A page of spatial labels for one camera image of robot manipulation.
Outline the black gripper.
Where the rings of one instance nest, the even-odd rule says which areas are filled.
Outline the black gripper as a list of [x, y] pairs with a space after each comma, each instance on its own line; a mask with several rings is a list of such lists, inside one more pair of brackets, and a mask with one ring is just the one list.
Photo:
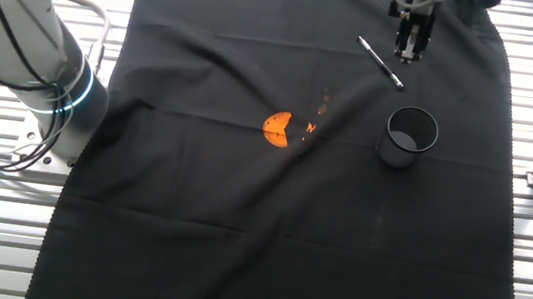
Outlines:
[[[419, 4], [420, 2], [424, 2], [424, 5], [417, 8], [409, 8], [409, 5]], [[436, 9], [438, 9], [437, 2], [391, 0], [389, 15], [402, 20], [396, 33], [396, 50], [394, 51], [401, 61], [409, 61], [406, 52], [413, 24], [417, 26], [412, 34], [414, 42], [411, 52], [412, 60], [419, 61], [421, 59], [421, 54], [426, 50], [427, 44], [429, 44], [433, 23], [436, 18]]]

